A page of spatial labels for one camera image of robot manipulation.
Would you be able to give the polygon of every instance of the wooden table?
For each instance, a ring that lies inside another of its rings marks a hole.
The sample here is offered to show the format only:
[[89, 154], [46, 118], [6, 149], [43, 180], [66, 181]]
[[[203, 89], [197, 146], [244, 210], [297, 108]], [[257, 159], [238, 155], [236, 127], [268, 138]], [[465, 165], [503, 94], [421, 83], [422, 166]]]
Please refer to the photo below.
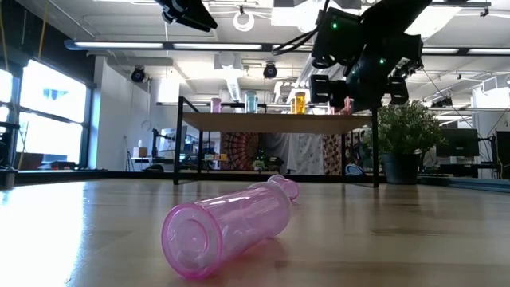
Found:
[[361, 128], [370, 116], [314, 116], [184, 112], [182, 119], [200, 131], [287, 132], [342, 135]]
[[0, 193], [0, 286], [510, 286], [508, 194], [342, 183], [300, 183], [282, 233], [206, 280], [181, 278], [161, 248], [168, 211], [249, 184], [102, 179]]
[[[184, 112], [184, 104], [195, 112]], [[175, 133], [175, 154], [181, 151], [182, 122], [199, 130], [198, 142], [198, 170], [202, 173], [202, 141], [203, 132], [267, 132], [267, 133], [314, 133], [344, 135], [356, 128], [372, 124], [372, 132], [377, 138], [377, 109], [372, 110], [371, 116], [340, 116], [340, 115], [286, 115], [286, 114], [240, 114], [240, 113], [208, 113], [200, 112], [185, 97], [178, 100], [177, 131]], [[379, 151], [378, 144], [373, 144], [374, 170], [373, 184], [379, 186]], [[174, 184], [179, 184], [180, 162], [174, 163]]]

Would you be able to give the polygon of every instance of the plant pot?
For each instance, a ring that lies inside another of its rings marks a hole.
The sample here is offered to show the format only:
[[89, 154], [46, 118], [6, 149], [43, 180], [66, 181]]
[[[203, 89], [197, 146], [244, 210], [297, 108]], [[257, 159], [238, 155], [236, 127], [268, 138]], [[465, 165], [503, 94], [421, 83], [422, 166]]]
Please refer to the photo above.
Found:
[[383, 154], [386, 180], [393, 184], [416, 184], [420, 155]]

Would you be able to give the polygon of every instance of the yellow jar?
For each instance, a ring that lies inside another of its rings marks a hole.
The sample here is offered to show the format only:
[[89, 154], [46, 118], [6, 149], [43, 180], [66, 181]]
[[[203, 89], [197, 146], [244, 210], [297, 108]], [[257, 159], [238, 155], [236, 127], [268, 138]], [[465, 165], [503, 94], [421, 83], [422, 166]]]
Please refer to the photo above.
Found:
[[304, 92], [296, 93], [296, 114], [303, 115], [306, 113], [306, 94]]

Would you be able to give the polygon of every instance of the pink cup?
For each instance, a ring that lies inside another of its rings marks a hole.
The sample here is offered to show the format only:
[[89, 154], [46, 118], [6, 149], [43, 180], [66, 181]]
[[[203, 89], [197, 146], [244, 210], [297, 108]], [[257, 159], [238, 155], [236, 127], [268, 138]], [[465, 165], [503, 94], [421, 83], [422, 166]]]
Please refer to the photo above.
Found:
[[183, 277], [204, 278], [261, 240], [277, 236], [289, 220], [290, 201], [281, 188], [255, 183], [172, 208], [163, 223], [163, 252]]
[[276, 183], [284, 190], [290, 200], [294, 200], [300, 194], [299, 185], [290, 179], [286, 179], [283, 175], [273, 175], [268, 179], [268, 183]]
[[222, 112], [222, 99], [220, 99], [220, 98], [210, 99], [210, 112], [213, 112], [213, 113]]

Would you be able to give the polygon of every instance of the table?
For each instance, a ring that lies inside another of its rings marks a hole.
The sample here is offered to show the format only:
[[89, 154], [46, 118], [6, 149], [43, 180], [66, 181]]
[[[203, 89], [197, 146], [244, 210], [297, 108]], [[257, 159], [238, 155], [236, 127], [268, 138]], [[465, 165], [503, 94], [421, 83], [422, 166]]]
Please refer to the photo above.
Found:
[[[184, 112], [184, 104], [194, 112]], [[285, 114], [239, 114], [239, 113], [208, 113], [200, 112], [184, 96], [178, 99], [177, 131], [175, 139], [175, 154], [181, 151], [182, 122], [186, 121], [190, 126], [199, 130], [198, 142], [198, 170], [202, 172], [202, 141], [203, 132], [282, 132], [282, 133], [316, 133], [316, 134], [340, 134], [364, 125], [372, 124], [373, 137], [377, 139], [377, 108], [372, 109], [371, 116], [330, 116], [330, 115], [285, 115]], [[345, 136], [342, 136], [342, 153], [345, 154]], [[379, 146], [377, 141], [373, 143], [373, 186], [379, 186]], [[174, 184], [179, 184], [179, 172], [181, 163], [174, 162]], [[345, 174], [345, 161], [342, 162], [342, 177]]]

